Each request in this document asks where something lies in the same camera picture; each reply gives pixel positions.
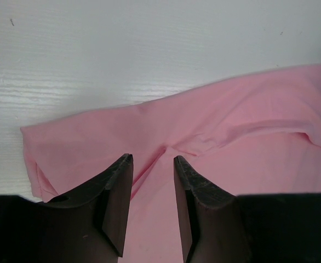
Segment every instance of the t-shirt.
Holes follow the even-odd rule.
[[[321,65],[232,78],[21,131],[32,192],[44,201],[132,153],[119,262],[179,263],[175,156],[234,195],[321,192]]]

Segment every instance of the wood grain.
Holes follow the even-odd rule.
[[[321,62],[321,0],[0,1],[0,193],[31,198],[19,127]]]

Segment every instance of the pink fabric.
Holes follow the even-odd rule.
[[[178,263],[176,155],[233,194],[321,192],[321,65],[238,77],[21,130],[32,192],[44,201],[132,153],[119,262]]]

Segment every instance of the sleeve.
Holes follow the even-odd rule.
[[[306,133],[321,146],[321,65],[229,79],[140,105],[21,128],[33,195],[44,201],[134,155],[134,182],[167,147],[199,156],[242,136]]]

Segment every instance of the white wooden table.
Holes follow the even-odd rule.
[[[321,0],[0,0],[0,193],[32,198],[19,127],[321,62]]]

